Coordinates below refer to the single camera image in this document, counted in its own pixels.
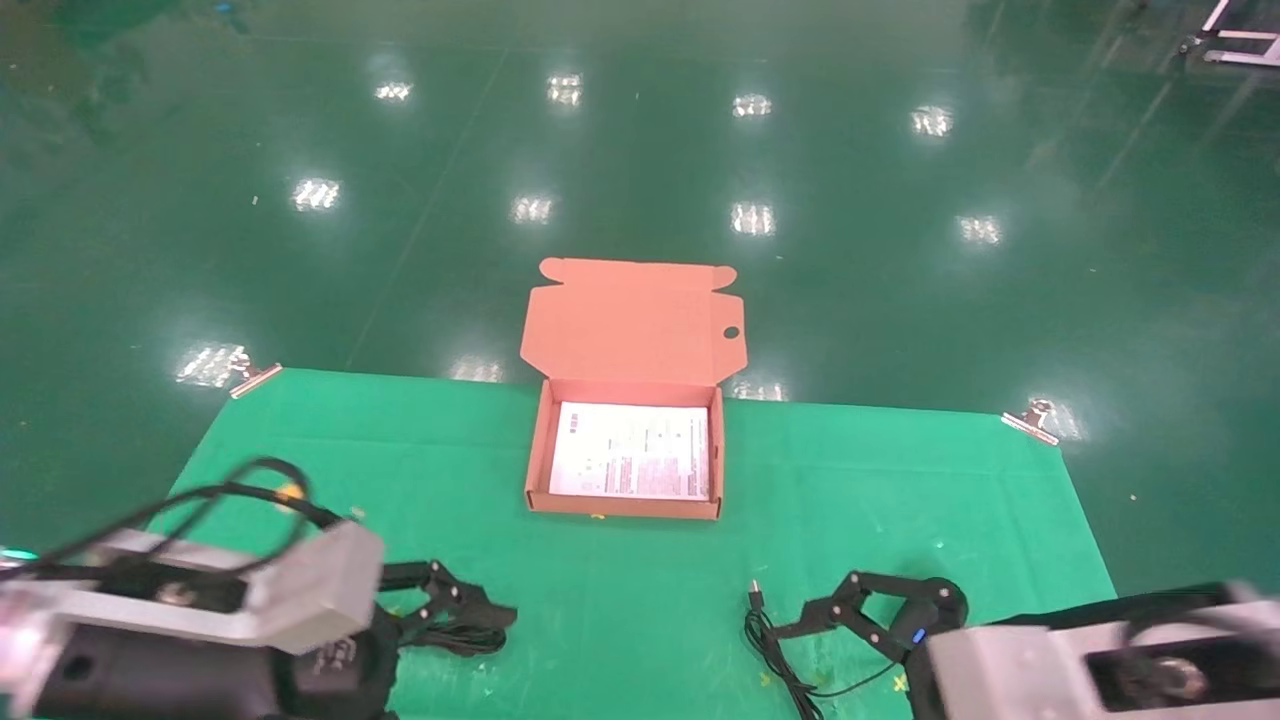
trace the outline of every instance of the wire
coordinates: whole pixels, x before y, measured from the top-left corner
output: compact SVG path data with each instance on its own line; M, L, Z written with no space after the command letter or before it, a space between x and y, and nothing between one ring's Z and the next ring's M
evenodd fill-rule
M753 648L764 660L764 664L769 667L769 671L778 676L782 683L787 687L787 692L791 693L791 702L796 707L796 712L800 715L801 720L824 720L822 708L814 698L832 698L840 697L846 693L851 693L858 688L865 687L869 683L879 679L886 673L893 669L893 662L890 662L877 673L858 680L856 683L849 685L847 688L819 693L818 688L813 684L805 683L796 675L795 669L787 662L786 656L782 653L782 644L778 642L777 635L773 633L773 621L764 612L764 600L759 591L751 591L751 609L746 611L746 618L742 620L742 632L746 634L746 642L751 644Z
M490 655L506 644L507 630L502 628L480 628L452 621L426 625L415 632L412 637L402 638L399 643L401 647L439 647L463 657Z
M147 523L154 518L156 518L157 515L160 515L161 512L165 512L179 505L186 505L187 502L200 498L204 498L204 502L201 502L198 507L196 507L187 518L184 518L182 523L179 523L178 527L174 528L172 533L169 533L163 539L160 539L147 550L142 551L141 553L122 556L114 560L109 565L101 568L83 568L73 573L76 573L77 577L79 577L79 579L101 580L104 578L111 577L111 574L114 573L120 573L128 568L145 565L146 562L155 560L165 551L168 551L170 547L173 547L174 543L177 543L187 534L189 534L191 530L195 529L197 524L204 521L204 519L209 515L210 511L212 511L216 503L223 497L229 495L250 497L265 502L271 502L275 505L282 505L284 507L294 510L298 514L298 516L294 520L293 527L289 530L289 534L285 537L285 539L282 543L279 543L276 548L270 553L251 560L248 562L244 562L237 568L229 568L227 570L219 570L216 573L205 574L192 580L191 582L192 585L207 585L207 584L216 584L220 582L228 582L244 573L257 570L259 568L262 568L265 565L276 561L280 556L292 550L293 546L296 546L302 539L302 536L306 532L307 523L311 523L319 528L325 528L342 519L338 515L328 510L324 510L323 507L317 507L316 505L312 505L306 500L285 497L274 491L255 486L246 486L239 482L242 478L244 478L256 469L271 470L274 473L284 475L294 486L298 487L298 489L301 491L300 495L302 495L303 498L311 496L311 483L310 480L307 480L306 475L302 473L301 469L298 469L297 465L293 465L292 462L287 462L276 457L257 457L232 470L223 479L221 483L193 488L178 493L166 500L163 500L160 502L155 502L152 505L142 507L141 510L137 510L136 512L125 518L116 520L115 523L109 524L101 530L91 533L90 536L86 536L78 541L70 542L63 547L47 552L32 562L18 565L15 568L3 569L0 570L0 583L15 578L41 579L42 573L47 573L50 575L58 575L60 573L63 577L65 577L68 570L63 565L63 562L65 562L67 560L70 560L72 557L76 557L88 551L97 543L114 536L115 533L119 533L120 530Z

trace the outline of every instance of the box flap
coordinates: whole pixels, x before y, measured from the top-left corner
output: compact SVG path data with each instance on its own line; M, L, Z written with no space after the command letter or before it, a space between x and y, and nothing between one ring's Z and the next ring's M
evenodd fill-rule
M548 258L520 356L557 379L714 386L746 366L728 266Z

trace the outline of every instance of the green mat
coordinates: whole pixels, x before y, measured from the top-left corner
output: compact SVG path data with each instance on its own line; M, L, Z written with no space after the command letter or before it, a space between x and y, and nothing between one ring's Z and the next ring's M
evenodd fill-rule
M1061 455L998 418L726 401L723 518L705 523L526 510L536 404L531 387L289 369L227 404L174 491L292 460L319 503L364 514L389 561L438 557L520 609L498 655L406 652L404 717L790 719L742 638L753 578L777 623L851 569L947 577L972 623L1114 597ZM285 525L229 500L195 539L262 551ZM884 665L846 632L785 647L824 689ZM896 674L827 716L909 717Z

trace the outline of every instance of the open cardboard box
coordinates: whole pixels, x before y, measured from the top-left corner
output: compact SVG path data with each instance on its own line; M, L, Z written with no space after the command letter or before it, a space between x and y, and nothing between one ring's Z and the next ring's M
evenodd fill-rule
M719 518L724 407L719 382L746 366L742 299L716 290L728 266L548 258L559 284L529 293L520 355L543 380L525 498L540 512ZM552 459L562 402L708 409L707 501L554 495Z

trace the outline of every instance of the floor line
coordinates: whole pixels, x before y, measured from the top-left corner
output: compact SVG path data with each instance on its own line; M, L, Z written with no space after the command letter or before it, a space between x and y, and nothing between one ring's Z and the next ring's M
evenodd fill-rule
M417 223L413 224L413 229L408 233L408 242L406 242L404 249L401 250L401 255L396 260L396 266L392 268L392 274L387 279L387 284L383 286L383 291L378 295L378 300L374 302L374 309L369 313L369 319L365 320L365 327L360 329L360 337L356 338L356 345L352 346L351 354L347 355L347 363L343 364L344 370L349 370L352 363L356 361L356 355L358 355L360 348L364 347L365 340L369 337L369 331L374 327L374 320L378 319L378 314L381 311L383 306L387 305L387 297L390 296L392 287L396 284L396 281L399 279L401 270L404 268L404 261L408 260L410 252L413 251L413 246L417 245L417 240L421 237L422 229L426 227L426 219L431 217L431 211L435 209L435 201L440 197L440 188L444 186L444 179L449 177L449 170L453 169L453 163L458 159L458 152L462 151L462 145L466 143L467 137L471 135L471 127L475 126L476 118L480 117L480 109L484 108L484 102L489 97L489 91L493 90L493 83L498 79L498 73L502 72L502 67L507 63L507 55L509 54L511 50L502 51L502 56L498 59L498 65L494 67L493 74L489 76L489 82L485 83L484 90L480 92L480 99L476 100L475 110L471 111L467 124L462 126L462 132L458 133L458 141L453 145L453 151L449 152L449 159L444 161L444 169L440 170L440 177L436 178L435 184L431 186L431 192L426 199L426 206L422 208L422 214L419 215Z

